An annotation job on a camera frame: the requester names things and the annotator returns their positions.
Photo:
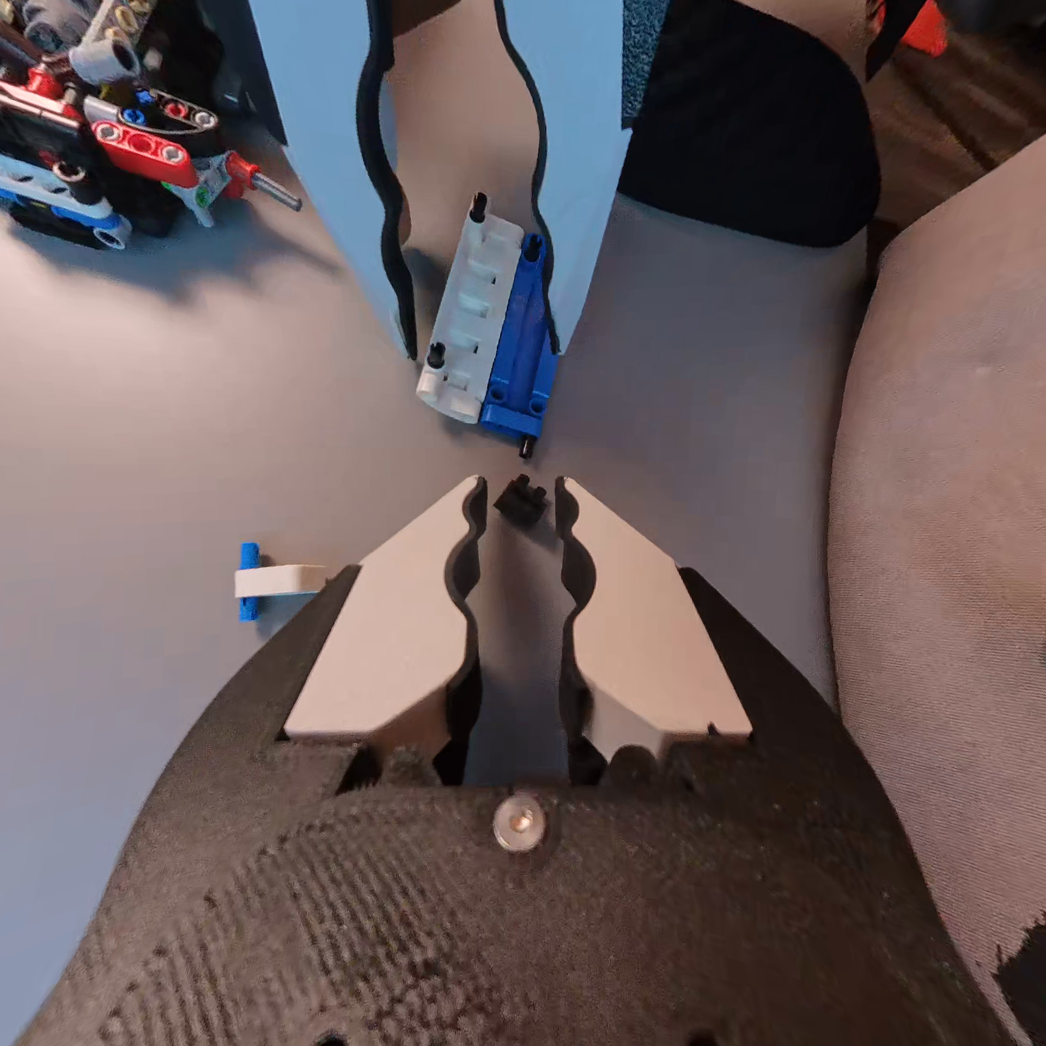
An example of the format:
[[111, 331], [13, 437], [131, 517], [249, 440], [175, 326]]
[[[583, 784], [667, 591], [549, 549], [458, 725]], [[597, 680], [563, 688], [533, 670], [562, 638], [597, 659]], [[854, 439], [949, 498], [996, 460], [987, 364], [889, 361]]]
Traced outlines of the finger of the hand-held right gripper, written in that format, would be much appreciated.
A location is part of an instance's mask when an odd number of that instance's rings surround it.
[[384, 1], [250, 3], [292, 166], [399, 351], [417, 355], [406, 198], [383, 84], [394, 65]]
[[579, 324], [631, 130], [622, 126], [621, 1], [496, 2], [498, 31], [539, 127], [533, 215], [548, 249], [554, 351]]

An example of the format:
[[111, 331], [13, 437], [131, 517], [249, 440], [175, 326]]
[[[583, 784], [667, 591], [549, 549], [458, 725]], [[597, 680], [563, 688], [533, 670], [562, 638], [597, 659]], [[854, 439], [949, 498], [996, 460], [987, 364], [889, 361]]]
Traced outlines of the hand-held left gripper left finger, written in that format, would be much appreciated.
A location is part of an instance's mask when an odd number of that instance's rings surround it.
[[363, 558], [285, 721], [288, 740], [431, 761], [467, 740], [481, 701], [467, 595], [486, 511], [488, 484], [469, 476]]

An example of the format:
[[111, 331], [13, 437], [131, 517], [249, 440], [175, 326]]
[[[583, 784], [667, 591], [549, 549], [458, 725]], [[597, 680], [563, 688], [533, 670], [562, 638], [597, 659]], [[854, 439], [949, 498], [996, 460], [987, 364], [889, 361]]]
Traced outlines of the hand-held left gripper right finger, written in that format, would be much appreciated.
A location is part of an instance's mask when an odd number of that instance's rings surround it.
[[558, 693], [569, 748], [664, 759], [682, 743], [750, 740], [676, 561], [573, 478], [556, 478], [555, 521], [572, 600]]

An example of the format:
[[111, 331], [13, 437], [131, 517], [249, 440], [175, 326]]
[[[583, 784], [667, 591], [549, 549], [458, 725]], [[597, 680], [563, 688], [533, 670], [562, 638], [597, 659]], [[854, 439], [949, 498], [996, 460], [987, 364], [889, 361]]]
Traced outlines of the small white lego connector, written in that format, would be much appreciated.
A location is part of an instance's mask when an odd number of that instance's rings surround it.
[[238, 621], [258, 621], [268, 600], [315, 595], [331, 575], [323, 565], [274, 564], [263, 555], [258, 543], [242, 542], [232, 582]]

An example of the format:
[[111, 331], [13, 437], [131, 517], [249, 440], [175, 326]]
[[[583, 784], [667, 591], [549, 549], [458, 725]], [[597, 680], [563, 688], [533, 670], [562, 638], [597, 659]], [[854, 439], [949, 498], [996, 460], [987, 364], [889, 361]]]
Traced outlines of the black lego connector block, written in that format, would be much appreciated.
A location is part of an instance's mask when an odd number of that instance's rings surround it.
[[526, 473], [520, 474], [506, 484], [494, 507], [518, 530], [532, 530], [548, 507], [546, 490], [535, 486]]

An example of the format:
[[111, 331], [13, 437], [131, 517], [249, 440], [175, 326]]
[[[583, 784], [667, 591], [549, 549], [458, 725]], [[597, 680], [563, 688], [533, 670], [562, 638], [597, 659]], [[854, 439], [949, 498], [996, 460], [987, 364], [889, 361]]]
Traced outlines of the blue and white lego panel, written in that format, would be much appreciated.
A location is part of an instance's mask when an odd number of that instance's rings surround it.
[[546, 315], [541, 234], [495, 217], [488, 196], [467, 212], [415, 387], [445, 417], [481, 425], [531, 459], [558, 356]]

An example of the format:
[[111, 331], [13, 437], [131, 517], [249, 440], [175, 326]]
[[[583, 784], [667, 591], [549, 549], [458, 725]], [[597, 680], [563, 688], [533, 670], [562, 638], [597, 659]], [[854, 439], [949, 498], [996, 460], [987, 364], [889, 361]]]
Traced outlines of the partly built lego car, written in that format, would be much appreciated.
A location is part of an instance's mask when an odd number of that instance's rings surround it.
[[258, 116], [209, 2], [2, 2], [2, 210], [24, 229], [99, 251], [166, 238], [219, 202], [301, 198], [229, 140]]

